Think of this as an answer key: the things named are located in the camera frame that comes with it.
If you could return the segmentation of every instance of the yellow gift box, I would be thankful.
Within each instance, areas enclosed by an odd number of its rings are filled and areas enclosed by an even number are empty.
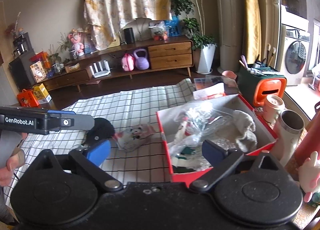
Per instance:
[[[44,84],[36,85],[33,87],[33,94],[37,100],[46,99],[49,95],[47,89]]]

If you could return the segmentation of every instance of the washing machine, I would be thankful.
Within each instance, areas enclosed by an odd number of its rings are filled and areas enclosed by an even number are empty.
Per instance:
[[[310,33],[282,24],[276,69],[287,78],[287,86],[301,83],[309,44]]]

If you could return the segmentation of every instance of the wooden tv cabinet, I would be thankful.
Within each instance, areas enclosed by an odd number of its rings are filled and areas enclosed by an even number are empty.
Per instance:
[[[110,53],[125,52],[129,50],[135,50],[137,48],[147,48],[150,67],[146,70],[134,69],[133,71],[125,72],[122,68],[112,68],[111,73],[107,76],[94,78],[90,71],[90,64],[101,60],[101,57]],[[191,49],[192,41],[186,36],[171,37],[167,42],[143,40],[137,41],[133,44],[121,45],[117,47],[108,48],[93,54],[86,54],[81,58],[69,62],[67,65],[80,64],[80,68],[70,72],[55,75],[52,78],[41,81],[47,88],[47,90],[54,90],[57,88],[63,88],[68,86],[78,86],[89,82],[98,80],[105,80],[110,78],[117,78],[123,76],[129,76],[132,79],[133,75],[176,69],[176,68],[187,68],[188,74],[190,74],[190,67],[194,65],[193,62],[193,51]]]

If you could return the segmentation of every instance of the bed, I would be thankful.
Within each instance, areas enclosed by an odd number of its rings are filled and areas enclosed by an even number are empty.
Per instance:
[[[126,153],[112,142],[110,155],[100,167],[124,185],[130,181],[168,182],[168,164],[156,112],[186,103],[193,98],[194,90],[191,80],[184,79],[173,86],[144,88],[79,100],[64,110],[90,114],[95,118],[106,118],[115,127],[116,132],[140,123],[150,123],[156,133],[149,143]],[[52,132],[49,135],[29,135],[21,146],[26,154],[26,164],[15,170],[17,177],[22,177],[42,150],[51,149],[54,154],[67,154],[73,146],[83,143],[85,136],[85,131],[69,130]],[[13,177],[11,185],[4,189],[8,206],[11,191],[17,182]]]

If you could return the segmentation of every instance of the pink bowl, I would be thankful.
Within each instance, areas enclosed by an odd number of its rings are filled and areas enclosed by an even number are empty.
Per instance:
[[[223,72],[222,72],[222,76],[231,78],[231,79],[233,79],[233,80],[236,80],[236,78],[237,78],[237,75],[234,74],[234,73],[233,73],[232,71],[230,71],[230,70],[225,70],[225,71],[223,71]]]

